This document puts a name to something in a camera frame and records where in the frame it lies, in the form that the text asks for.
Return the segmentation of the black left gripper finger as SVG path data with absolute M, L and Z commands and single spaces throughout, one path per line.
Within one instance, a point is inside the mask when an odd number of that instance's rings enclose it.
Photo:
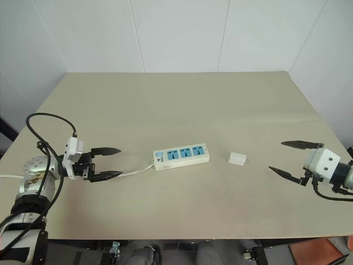
M 107 181 L 110 179 L 113 179 L 115 177 L 118 177 L 122 175 L 121 171 L 105 171 L 105 172 L 100 172 L 98 174 L 93 174 L 89 177 L 89 181 L 91 183 L 93 182 L 101 182 L 101 181 Z
M 98 156 L 98 155 L 110 156 L 110 155 L 114 155 L 114 154 L 117 154 L 120 152 L 121 152 L 121 150 L 113 148 L 113 147 L 98 147 L 98 148 L 91 149 L 92 156 Z

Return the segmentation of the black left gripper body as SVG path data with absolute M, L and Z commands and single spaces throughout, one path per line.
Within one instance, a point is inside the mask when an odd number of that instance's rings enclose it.
M 94 155 L 91 152 L 83 153 L 79 160 L 72 166 L 75 177 L 82 177 L 86 181 L 93 181 L 95 164 L 92 162 Z

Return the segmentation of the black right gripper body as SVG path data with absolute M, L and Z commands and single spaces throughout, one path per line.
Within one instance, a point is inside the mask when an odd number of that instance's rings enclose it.
M 311 180 L 313 188 L 318 188 L 319 183 L 322 183 L 324 181 L 324 178 L 321 175 L 317 173 L 313 173 L 306 166 L 303 166 L 303 170 L 304 170 L 304 177 L 301 178 L 302 186 L 306 186 L 309 180 Z

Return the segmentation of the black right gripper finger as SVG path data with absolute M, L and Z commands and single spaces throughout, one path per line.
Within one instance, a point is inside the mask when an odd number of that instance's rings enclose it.
M 308 141 L 301 141 L 301 140 L 295 140 L 295 141 L 284 141 L 281 143 L 282 145 L 295 148 L 295 149 L 320 149 L 324 147 L 323 143 L 319 142 L 308 142 Z
M 307 185 L 307 182 L 308 182 L 308 178 L 304 177 L 304 178 L 296 178 L 294 176 L 292 176 L 290 173 L 286 172 L 286 171 L 283 171 L 281 169 L 278 169 L 278 168 L 275 168 L 275 167 L 272 167 L 272 166 L 269 166 L 269 168 L 274 171 L 275 173 L 277 173 L 280 177 L 288 180 L 288 181 L 291 181 L 291 182 L 294 182 L 296 184 L 299 184 L 301 186 L 306 186 Z

